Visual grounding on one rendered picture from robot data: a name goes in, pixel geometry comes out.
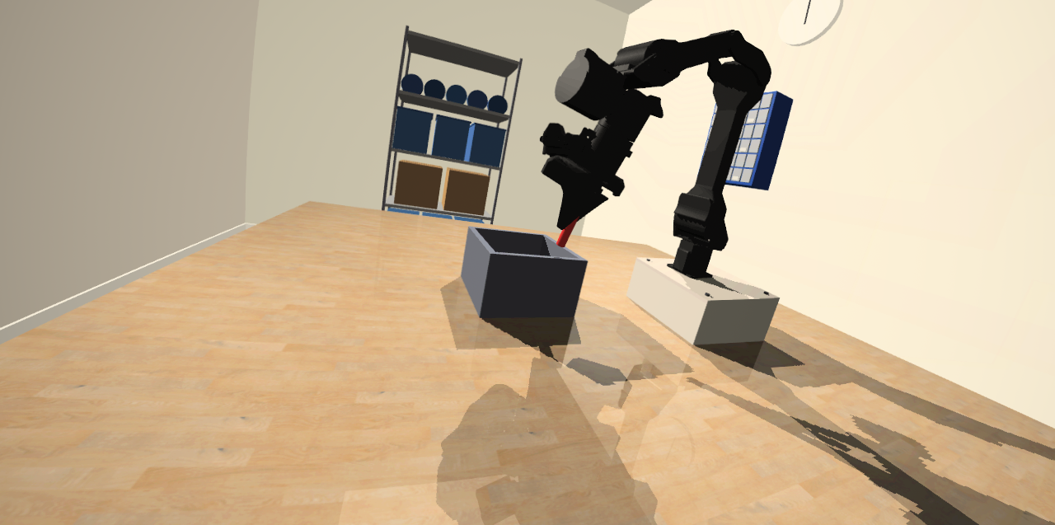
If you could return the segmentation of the red peg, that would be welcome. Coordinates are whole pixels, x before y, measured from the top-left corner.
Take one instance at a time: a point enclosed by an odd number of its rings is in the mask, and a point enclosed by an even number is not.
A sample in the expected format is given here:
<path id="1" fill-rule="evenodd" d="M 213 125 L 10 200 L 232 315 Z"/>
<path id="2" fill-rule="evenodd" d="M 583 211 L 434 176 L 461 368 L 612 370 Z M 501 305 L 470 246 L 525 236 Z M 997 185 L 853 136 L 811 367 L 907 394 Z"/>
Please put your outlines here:
<path id="1" fill-rule="evenodd" d="M 570 233 L 573 231 L 575 223 L 577 223 L 578 221 L 578 218 L 576 218 L 575 221 L 573 221 L 569 226 L 565 226 L 564 231 L 562 231 L 561 234 L 559 235 L 559 239 L 556 244 L 557 246 L 565 247 L 565 244 L 568 244 L 568 239 L 570 238 Z"/>

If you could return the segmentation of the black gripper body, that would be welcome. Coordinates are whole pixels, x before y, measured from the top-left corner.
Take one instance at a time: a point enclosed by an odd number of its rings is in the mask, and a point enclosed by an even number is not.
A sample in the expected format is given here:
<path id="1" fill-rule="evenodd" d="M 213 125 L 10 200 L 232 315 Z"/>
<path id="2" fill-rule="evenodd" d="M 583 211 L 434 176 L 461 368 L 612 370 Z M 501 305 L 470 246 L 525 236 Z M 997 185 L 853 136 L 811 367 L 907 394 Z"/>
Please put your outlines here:
<path id="1" fill-rule="evenodd" d="M 595 130 L 589 129 L 586 135 L 590 138 L 576 162 L 565 157 L 549 157 L 542 173 L 578 197 L 590 197 L 594 192 L 601 194 L 602 186 L 614 197 L 621 197 L 626 184 L 617 172 L 624 158 L 632 156 L 633 142 L 601 124 Z"/>

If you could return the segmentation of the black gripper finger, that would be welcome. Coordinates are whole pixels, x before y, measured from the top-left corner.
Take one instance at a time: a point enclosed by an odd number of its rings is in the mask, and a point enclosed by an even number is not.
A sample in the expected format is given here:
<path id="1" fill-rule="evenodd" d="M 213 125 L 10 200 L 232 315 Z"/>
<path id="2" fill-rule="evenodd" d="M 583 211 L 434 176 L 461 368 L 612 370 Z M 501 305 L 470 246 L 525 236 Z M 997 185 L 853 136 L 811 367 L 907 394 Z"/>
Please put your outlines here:
<path id="1" fill-rule="evenodd" d="M 584 216 L 587 216 L 588 213 L 590 213 L 593 210 L 595 210 L 596 207 L 598 207 L 599 205 L 603 205 L 603 202 L 607 201 L 607 199 L 609 199 L 609 197 L 606 197 L 606 195 L 603 195 L 603 194 L 597 194 L 597 192 L 594 192 L 593 195 L 594 195 L 594 197 L 597 198 L 597 201 L 594 205 L 588 207 L 588 209 L 586 210 L 586 212 L 583 212 L 583 214 L 581 214 L 581 216 L 579 216 L 578 220 L 580 220 L 581 218 L 583 218 Z"/>
<path id="2" fill-rule="evenodd" d="M 588 207 L 597 201 L 597 198 L 594 197 L 594 195 L 590 195 L 590 197 L 578 197 L 578 195 L 573 194 L 573 192 L 565 190 L 564 186 L 561 186 L 561 188 L 564 191 L 564 198 L 562 198 L 562 203 L 560 206 L 557 227 L 561 231 L 564 231 L 565 226 L 569 226 L 575 221 L 577 217 L 581 216 Z"/>

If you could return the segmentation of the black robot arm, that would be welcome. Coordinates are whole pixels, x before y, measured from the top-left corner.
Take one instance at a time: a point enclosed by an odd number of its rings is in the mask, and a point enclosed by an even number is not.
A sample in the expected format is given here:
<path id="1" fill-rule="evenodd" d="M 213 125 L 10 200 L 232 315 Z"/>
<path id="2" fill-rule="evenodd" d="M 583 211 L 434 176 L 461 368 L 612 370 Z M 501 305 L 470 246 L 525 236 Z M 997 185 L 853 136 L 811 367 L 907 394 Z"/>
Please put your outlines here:
<path id="1" fill-rule="evenodd" d="M 722 64 L 724 57 L 734 57 L 734 61 Z M 707 273 L 712 252 L 724 250 L 729 240 L 722 192 L 745 117 L 770 81 L 766 55 L 744 40 L 740 30 L 720 30 L 683 43 L 659 38 L 628 45 L 619 48 L 617 59 L 610 64 L 592 48 L 580 48 L 555 88 L 558 103 L 635 143 L 650 115 L 664 117 L 661 98 L 645 96 L 636 89 L 661 88 L 678 78 L 680 71 L 703 63 L 708 63 L 707 77 L 715 84 L 715 122 L 696 186 L 678 197 L 673 236 L 682 240 L 673 265 L 666 265 L 691 279 L 712 278 L 713 274 Z M 587 131 L 584 127 L 580 134 L 571 134 L 561 124 L 550 123 L 540 138 L 543 156 L 576 162 L 590 138 Z"/>

